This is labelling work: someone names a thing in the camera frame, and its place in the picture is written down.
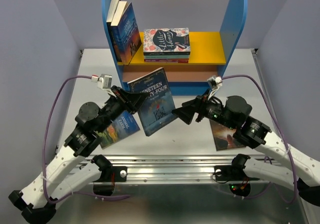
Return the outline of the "Nineteen Eighty-Four blue book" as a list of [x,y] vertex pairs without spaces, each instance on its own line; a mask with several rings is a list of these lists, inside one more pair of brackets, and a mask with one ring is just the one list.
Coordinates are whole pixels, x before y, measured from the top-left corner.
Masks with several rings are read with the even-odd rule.
[[128,87],[131,92],[149,94],[138,111],[146,136],[153,135],[177,118],[172,114],[175,103],[163,67],[128,82]]

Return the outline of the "Jane Eyre blue book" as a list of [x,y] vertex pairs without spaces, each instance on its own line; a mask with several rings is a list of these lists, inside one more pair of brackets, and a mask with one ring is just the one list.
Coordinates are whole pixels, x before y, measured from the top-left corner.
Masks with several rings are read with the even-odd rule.
[[118,2],[110,27],[119,51],[120,62],[129,65],[142,44],[131,2]]

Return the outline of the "A Tale of Two Cities book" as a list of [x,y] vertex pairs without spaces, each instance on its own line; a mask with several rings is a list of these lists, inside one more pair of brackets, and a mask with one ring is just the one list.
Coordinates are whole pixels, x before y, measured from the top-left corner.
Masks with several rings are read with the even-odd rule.
[[108,10],[108,14],[107,14],[107,18],[106,18],[107,29],[108,29],[108,33],[109,33],[109,36],[110,36],[110,40],[111,40],[111,43],[112,43],[113,50],[115,52],[115,56],[116,56],[117,62],[121,62],[121,58],[120,58],[119,48],[117,46],[117,43],[115,41],[112,29],[111,29],[111,23],[112,23],[112,20],[114,18],[114,15],[115,15],[116,9],[118,7],[119,1],[120,0],[111,0],[110,6],[109,6],[109,10]]

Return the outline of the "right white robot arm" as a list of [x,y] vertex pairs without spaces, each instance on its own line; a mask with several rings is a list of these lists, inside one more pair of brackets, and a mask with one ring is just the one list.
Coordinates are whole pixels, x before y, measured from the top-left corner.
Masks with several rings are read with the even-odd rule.
[[286,144],[267,125],[251,117],[251,110],[251,105],[240,96],[229,96],[223,105],[202,95],[184,102],[172,113],[186,124],[190,124],[197,113],[197,122],[207,118],[234,129],[233,138],[237,142],[281,164],[259,164],[256,160],[248,158],[245,163],[237,162],[230,166],[232,177],[241,179],[256,173],[257,178],[297,189],[302,199],[319,206],[320,162]]

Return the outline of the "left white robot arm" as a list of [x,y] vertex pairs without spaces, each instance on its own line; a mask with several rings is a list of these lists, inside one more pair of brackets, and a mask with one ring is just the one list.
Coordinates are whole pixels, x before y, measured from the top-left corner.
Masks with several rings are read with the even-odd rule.
[[103,107],[84,103],[75,117],[76,126],[55,158],[42,167],[41,174],[22,190],[14,190],[9,200],[28,223],[48,223],[56,213],[56,205],[88,183],[105,181],[114,173],[113,165],[103,155],[96,155],[80,171],[68,174],[100,145],[100,132],[107,129],[124,111],[136,113],[147,93],[132,93],[112,86],[110,98]]

